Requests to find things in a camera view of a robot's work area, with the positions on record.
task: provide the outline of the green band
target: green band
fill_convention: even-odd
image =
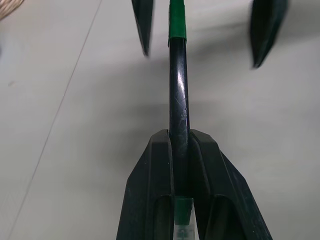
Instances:
[[[169,7],[169,40],[184,38],[187,40],[186,14],[184,0],[171,0]]]

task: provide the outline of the tile floor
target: tile floor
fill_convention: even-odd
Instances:
[[[25,0],[0,22],[0,240],[112,240],[168,127],[168,2],[144,59],[130,0]],[[249,0],[186,0],[191,127],[245,176],[274,239],[320,227],[320,3],[293,0],[251,70]]]

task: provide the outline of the black pole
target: black pole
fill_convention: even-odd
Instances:
[[[174,189],[177,196],[186,196],[190,132],[186,40],[182,37],[171,38],[169,51],[169,136],[172,146]]]

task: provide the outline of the woven basket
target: woven basket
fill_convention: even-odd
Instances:
[[[24,0],[0,0],[0,20],[12,13]]]

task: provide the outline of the grout line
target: grout line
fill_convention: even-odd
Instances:
[[[95,22],[95,19],[96,19],[97,14],[98,14],[98,12],[99,12],[99,9],[100,9],[100,6],[101,6],[102,1],[103,1],[103,0],[100,0],[100,2],[99,2],[99,4],[98,4],[98,7],[97,7],[97,9],[96,9],[96,11],[95,11],[95,14],[94,14],[94,16],[93,16],[91,25],[90,25],[90,27],[89,27],[89,30],[88,30],[88,32],[87,32],[87,34],[86,34],[85,39],[84,39],[84,43],[83,43],[82,48],[81,48],[81,50],[80,50],[79,56],[78,56],[78,58],[77,58],[77,60],[76,60],[76,63],[75,63],[74,68],[73,68],[73,71],[72,71],[72,73],[71,73],[71,76],[70,76],[69,81],[68,81],[68,83],[67,83],[67,85],[66,85],[65,91],[64,91],[64,93],[63,93],[61,102],[60,102],[60,104],[59,104],[59,107],[58,107],[55,115],[54,115],[52,124],[51,124],[50,129],[49,129],[49,133],[48,133],[48,135],[47,135],[47,137],[46,137],[46,139],[45,139],[43,148],[42,148],[42,150],[41,150],[41,153],[40,153],[40,156],[39,156],[39,159],[38,159],[38,162],[37,162],[37,164],[36,164],[36,166],[35,166],[35,169],[34,169],[34,171],[33,171],[31,180],[30,180],[30,182],[28,183],[28,186],[27,186],[27,188],[26,188],[26,192],[25,192],[25,194],[24,194],[22,203],[21,203],[20,208],[19,208],[19,210],[18,210],[18,213],[17,213],[17,215],[16,215],[16,217],[15,217],[15,219],[14,219],[12,228],[11,228],[11,230],[10,230],[10,232],[9,232],[9,235],[8,235],[8,238],[7,238],[8,240],[11,238],[11,235],[12,235],[12,233],[13,233],[13,231],[14,231],[14,228],[15,228],[16,223],[17,223],[17,221],[18,221],[18,218],[19,218],[19,216],[20,216],[21,210],[22,210],[22,208],[23,208],[23,206],[24,206],[24,203],[25,203],[25,201],[26,201],[26,199],[27,199],[29,190],[30,190],[30,188],[31,188],[32,181],[33,181],[33,179],[34,179],[34,177],[35,177],[35,175],[36,175],[36,171],[37,171],[37,169],[38,169],[40,160],[41,160],[41,158],[42,158],[42,156],[43,156],[43,154],[44,154],[44,151],[45,151],[45,148],[46,148],[46,145],[47,145],[49,136],[50,136],[50,134],[51,134],[51,131],[52,131],[53,126],[54,126],[54,124],[55,124],[55,121],[56,121],[56,119],[57,119],[58,113],[59,113],[59,111],[60,111],[60,109],[61,109],[62,103],[63,103],[63,101],[64,101],[64,99],[65,99],[65,96],[66,96],[68,87],[69,87],[69,85],[70,85],[71,79],[72,79],[72,77],[74,76],[74,73],[75,73],[75,71],[76,71],[76,68],[77,68],[77,65],[78,65],[80,56],[81,56],[81,54],[82,54],[82,52],[83,52],[83,50],[84,50],[84,48],[85,48],[87,39],[88,39],[89,34],[90,34],[90,32],[91,32],[92,26],[94,25],[94,22]]]

